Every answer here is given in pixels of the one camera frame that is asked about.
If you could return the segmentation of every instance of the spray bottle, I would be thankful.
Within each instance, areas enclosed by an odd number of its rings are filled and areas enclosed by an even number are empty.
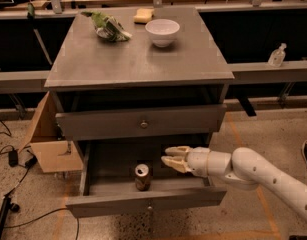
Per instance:
[[[284,58],[285,58],[285,51],[284,49],[286,48],[285,43],[281,43],[281,46],[279,49],[276,49],[272,52],[268,64],[273,66],[273,67],[280,67]]]

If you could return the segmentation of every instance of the yellow sponge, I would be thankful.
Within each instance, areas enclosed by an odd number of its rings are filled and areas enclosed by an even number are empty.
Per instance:
[[[153,15],[154,9],[140,8],[136,11],[136,15],[134,16],[134,22],[146,24],[152,20]]]

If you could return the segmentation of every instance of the white robotic arm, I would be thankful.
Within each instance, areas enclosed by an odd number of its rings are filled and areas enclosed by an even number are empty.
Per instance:
[[[258,184],[268,188],[307,221],[307,186],[276,168],[249,148],[233,154],[209,148],[187,146],[166,149],[162,161],[175,170],[197,177],[217,176],[235,187],[253,190]]]

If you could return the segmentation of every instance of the floor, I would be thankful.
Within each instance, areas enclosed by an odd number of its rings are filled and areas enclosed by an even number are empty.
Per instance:
[[[227,102],[228,112],[219,133],[213,135],[210,148],[233,152],[246,146],[262,154],[279,169],[307,184],[307,171],[301,157],[301,146],[307,139],[307,99],[281,108],[275,101],[251,101],[256,116],[249,117],[235,101]],[[30,117],[19,120],[16,111],[0,111],[0,119],[12,133],[0,134],[0,150],[15,148],[23,140]],[[0,123],[0,132],[6,128]],[[30,158],[22,152],[19,163]],[[0,156],[0,207],[3,195],[26,173],[20,166],[10,167],[8,156]],[[19,225],[65,207],[68,196],[79,188],[79,173],[42,172],[34,165],[12,195],[20,206],[10,212],[7,226]],[[55,211],[24,226],[6,228],[2,239],[289,239],[290,235],[307,235],[307,223],[264,187],[243,191],[213,178],[216,186],[226,186],[227,194],[219,206],[163,211],[143,214],[121,214],[83,218],[78,221],[67,210]]]

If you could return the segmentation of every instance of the cabinet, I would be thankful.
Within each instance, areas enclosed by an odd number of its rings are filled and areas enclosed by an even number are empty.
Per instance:
[[[116,17],[132,39],[104,42],[91,20],[77,15],[45,84],[66,139],[79,144],[85,158],[82,195],[67,206],[85,217],[219,204],[225,189],[178,175],[160,158],[168,146],[207,146],[224,117],[233,75],[199,13],[156,9],[155,18],[181,27],[178,39],[161,49],[144,25],[133,23],[137,8],[99,10]],[[139,163],[151,169],[144,192],[134,182]]]

